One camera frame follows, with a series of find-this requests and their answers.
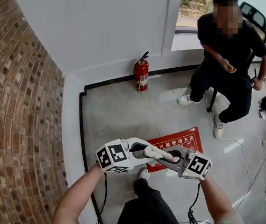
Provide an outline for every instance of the chair leg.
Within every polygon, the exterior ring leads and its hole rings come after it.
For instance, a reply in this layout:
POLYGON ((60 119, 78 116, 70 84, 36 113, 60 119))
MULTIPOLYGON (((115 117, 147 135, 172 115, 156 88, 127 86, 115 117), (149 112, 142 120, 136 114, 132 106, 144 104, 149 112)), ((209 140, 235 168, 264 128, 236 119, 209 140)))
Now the chair leg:
POLYGON ((214 105, 214 102, 215 102, 215 99, 216 99, 216 95, 217 95, 217 91, 214 90, 211 103, 209 104, 209 107, 207 108, 208 112, 212 111, 212 108, 213 108, 213 105, 214 105))

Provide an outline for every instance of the brick wall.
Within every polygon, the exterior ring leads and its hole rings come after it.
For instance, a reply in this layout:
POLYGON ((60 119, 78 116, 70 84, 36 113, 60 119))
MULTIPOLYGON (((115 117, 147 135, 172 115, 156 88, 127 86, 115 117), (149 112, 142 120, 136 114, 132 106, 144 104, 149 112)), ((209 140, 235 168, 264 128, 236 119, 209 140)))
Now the brick wall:
POLYGON ((0 224, 50 223, 67 189, 63 84, 16 1, 0 0, 0 224))

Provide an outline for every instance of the red mat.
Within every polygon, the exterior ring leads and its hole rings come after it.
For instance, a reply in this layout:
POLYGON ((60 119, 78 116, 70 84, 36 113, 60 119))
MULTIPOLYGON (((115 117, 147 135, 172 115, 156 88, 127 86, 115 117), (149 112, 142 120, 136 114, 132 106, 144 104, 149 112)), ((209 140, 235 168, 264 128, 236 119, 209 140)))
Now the red mat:
MULTIPOLYGON (((147 140, 147 142, 158 147, 159 149, 164 149, 174 145, 181 145, 194 151, 199 151, 203 154, 197 127, 153 140, 147 140)), ((154 167, 147 164, 147 169, 151 173, 166 169, 166 167, 162 164, 156 164, 154 167)))

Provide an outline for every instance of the fire extinguisher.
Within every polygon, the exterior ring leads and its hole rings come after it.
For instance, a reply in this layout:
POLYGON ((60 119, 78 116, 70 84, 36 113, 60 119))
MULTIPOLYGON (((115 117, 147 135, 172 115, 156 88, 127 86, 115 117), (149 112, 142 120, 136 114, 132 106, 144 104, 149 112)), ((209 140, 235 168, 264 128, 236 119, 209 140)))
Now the fire extinguisher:
POLYGON ((135 64, 134 76, 137 84, 137 91, 147 90, 148 83, 148 62, 145 60, 148 58, 148 51, 140 58, 140 60, 135 64))

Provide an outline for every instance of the fire extinguisher label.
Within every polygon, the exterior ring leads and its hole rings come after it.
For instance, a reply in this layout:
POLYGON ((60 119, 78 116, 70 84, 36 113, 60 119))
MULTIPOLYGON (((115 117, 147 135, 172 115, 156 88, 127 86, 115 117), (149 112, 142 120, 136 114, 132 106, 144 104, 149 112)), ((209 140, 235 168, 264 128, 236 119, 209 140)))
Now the fire extinguisher label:
POLYGON ((140 86, 146 86, 148 82, 148 73, 140 77, 140 86))

